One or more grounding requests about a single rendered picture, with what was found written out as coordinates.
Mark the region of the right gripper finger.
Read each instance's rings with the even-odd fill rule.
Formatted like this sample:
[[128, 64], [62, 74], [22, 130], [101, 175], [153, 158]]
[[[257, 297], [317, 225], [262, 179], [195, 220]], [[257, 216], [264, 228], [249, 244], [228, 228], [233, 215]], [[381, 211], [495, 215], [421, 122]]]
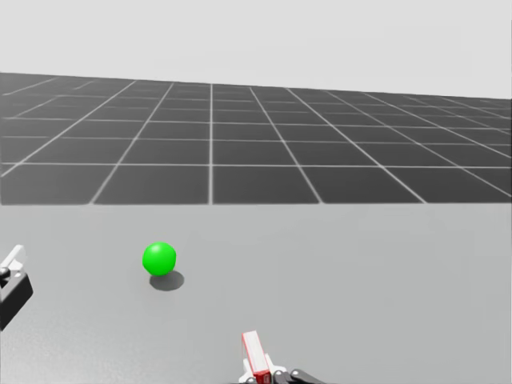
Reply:
[[288, 370], [284, 366], [274, 364], [268, 353], [265, 353], [265, 356], [272, 375], [272, 384], [325, 384], [304, 370]]
[[242, 360], [243, 375], [238, 379], [239, 384], [257, 384], [257, 380], [253, 375], [250, 368], [250, 363], [247, 358]]

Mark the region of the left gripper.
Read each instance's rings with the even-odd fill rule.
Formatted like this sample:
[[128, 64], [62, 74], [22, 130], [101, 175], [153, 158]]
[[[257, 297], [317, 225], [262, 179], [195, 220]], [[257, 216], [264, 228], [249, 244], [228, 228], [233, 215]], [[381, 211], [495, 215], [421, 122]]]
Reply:
[[4, 331], [34, 293], [24, 272], [26, 249], [16, 245], [0, 262], [0, 328]]

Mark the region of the red and white carton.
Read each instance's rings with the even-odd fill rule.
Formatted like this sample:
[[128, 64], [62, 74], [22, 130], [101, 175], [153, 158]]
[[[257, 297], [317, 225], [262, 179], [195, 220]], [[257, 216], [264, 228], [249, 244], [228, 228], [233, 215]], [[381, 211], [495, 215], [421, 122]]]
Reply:
[[250, 368], [257, 384], [272, 384], [272, 375], [267, 364], [265, 352], [262, 348], [258, 332], [256, 330], [247, 331], [242, 334], [242, 343], [245, 348], [246, 356], [250, 363]]

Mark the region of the green ball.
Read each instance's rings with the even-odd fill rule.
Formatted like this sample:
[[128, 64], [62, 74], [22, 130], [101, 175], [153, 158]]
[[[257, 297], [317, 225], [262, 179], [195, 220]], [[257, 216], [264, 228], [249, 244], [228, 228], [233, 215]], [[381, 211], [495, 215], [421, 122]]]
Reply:
[[152, 276], [163, 276], [171, 272], [176, 265], [175, 249], [165, 242], [154, 242], [145, 248], [142, 256], [144, 269]]

